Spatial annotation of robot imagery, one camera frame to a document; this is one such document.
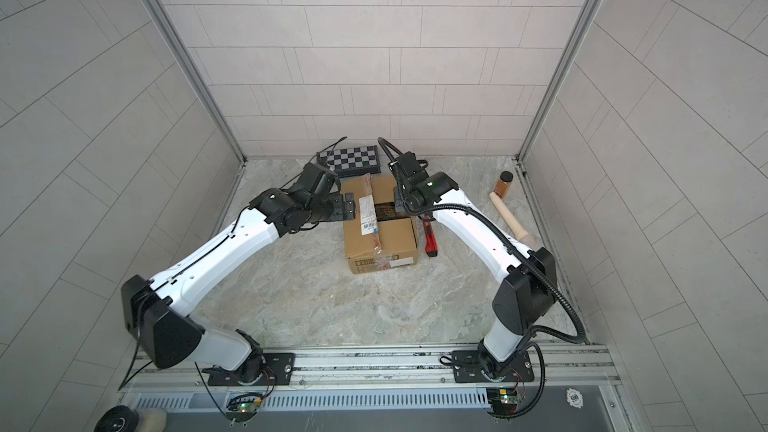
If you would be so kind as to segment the brown spice jar black lid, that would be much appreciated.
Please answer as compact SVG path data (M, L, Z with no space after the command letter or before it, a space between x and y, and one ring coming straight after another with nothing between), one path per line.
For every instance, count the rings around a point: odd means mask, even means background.
M493 192L501 199L503 199L514 180L514 175L510 171L502 171L499 175L498 181L494 187Z

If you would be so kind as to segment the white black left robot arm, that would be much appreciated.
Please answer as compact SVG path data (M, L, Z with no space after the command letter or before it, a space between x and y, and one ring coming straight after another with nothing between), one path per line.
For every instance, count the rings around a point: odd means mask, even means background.
M308 163L287 187L269 188L252 199L233 223L150 279L135 275L121 287L124 323L137 351L159 369L186 360L204 362L241 384L257 382L265 360L247 333L205 326L191 314L202 299L245 260L286 235L323 222L351 221L353 194L341 190L330 169Z

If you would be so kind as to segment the right green circuit board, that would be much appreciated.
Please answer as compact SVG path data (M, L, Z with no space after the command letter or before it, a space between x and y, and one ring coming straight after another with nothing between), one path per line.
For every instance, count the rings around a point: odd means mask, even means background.
M486 394L492 416L509 417L517 413L521 399L517 389L488 388Z

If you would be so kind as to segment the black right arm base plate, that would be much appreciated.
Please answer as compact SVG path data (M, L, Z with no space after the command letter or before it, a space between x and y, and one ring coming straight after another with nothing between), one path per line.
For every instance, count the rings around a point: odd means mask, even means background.
M499 362L478 350L455 350L439 359L449 367L456 383L533 382L536 374L527 352Z

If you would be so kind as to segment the left green circuit board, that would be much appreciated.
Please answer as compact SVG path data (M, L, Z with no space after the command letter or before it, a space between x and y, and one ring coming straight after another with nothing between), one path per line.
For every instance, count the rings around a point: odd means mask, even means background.
M242 394L229 400L227 410L232 413L255 414L263 400L264 396L261 393Z

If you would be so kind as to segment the red utility knife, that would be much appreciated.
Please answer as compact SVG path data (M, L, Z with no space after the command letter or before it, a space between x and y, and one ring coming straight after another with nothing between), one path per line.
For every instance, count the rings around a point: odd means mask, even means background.
M432 220L431 219L424 219L422 221L423 228L424 228L424 234L425 234L425 252L428 257L434 258L438 256L438 245L436 241L436 237L434 234L433 226L432 226Z

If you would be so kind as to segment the brown cardboard express box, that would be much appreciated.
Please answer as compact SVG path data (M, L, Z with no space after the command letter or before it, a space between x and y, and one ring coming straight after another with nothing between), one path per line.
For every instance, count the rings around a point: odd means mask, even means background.
M413 219L395 209L396 181L389 175L366 174L342 182L351 194L355 218L343 225L345 253L354 274L411 266L419 247Z

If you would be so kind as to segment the black white chessboard case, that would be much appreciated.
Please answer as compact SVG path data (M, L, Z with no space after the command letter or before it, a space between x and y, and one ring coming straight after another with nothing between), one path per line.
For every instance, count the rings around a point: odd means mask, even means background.
M317 162L340 178L379 174L381 165L375 145L332 149L316 155Z

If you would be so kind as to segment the white round sticker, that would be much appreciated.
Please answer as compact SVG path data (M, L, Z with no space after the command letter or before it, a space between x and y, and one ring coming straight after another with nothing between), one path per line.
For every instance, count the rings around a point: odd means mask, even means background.
M570 407L576 409L582 409L584 407L584 396L577 389L568 388L566 391L566 400Z

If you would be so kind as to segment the green circuit board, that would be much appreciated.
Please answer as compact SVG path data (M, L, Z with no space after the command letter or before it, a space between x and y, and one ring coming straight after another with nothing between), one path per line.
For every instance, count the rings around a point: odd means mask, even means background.
M517 389L488 388L486 394L492 416L509 417L517 413L521 399Z
M242 394L229 400L227 410L232 413L255 414L263 400L264 396L261 393Z

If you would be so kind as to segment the aluminium mounting rail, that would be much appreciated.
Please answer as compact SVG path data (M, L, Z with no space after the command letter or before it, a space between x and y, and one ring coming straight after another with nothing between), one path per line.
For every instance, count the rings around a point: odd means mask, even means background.
M613 385L620 374L604 345L545 341L513 360L503 378L493 379L468 346L305 347L266 351L264 370L243 385L231 372L191 361L160 370L148 366L122 387L142 392L275 392L402 388L506 387L533 391L539 383Z

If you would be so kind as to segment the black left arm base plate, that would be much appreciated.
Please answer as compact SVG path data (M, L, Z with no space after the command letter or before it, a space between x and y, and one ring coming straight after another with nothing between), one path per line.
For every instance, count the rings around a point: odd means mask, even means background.
M209 386L283 386L289 385L295 364L293 353L263 353L249 358L235 371L221 367L202 370Z

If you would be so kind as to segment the wooden rolling pin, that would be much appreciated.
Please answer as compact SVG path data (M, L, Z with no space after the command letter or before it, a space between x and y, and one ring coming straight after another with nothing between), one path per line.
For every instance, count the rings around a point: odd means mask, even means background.
M538 250L543 246L543 242L541 238L535 234L530 233L517 220L517 218L512 214L509 208L505 205L501 197L499 197L495 192L490 192L489 199L491 203L494 205L494 207L496 208L496 210L499 212L501 218L504 220L504 222L507 224L509 229L512 231L512 235L515 237L515 239L518 242L525 244L526 246L528 246L533 250Z

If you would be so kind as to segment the black wheel roller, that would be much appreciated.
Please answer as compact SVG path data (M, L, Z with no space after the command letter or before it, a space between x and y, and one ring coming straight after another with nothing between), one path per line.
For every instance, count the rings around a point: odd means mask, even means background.
M94 432L136 432L140 414L130 407L117 405L107 410L94 426Z

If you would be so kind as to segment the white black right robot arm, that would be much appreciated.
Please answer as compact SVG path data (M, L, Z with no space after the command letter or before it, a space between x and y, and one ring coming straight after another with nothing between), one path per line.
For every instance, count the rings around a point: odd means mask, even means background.
M535 322L558 299L553 257L512 239L472 204L457 182L443 172L429 173L414 153L387 156L397 182L396 203L410 215L447 227L499 283L492 301L495 321L480 342L478 364L489 379L505 378L528 346Z

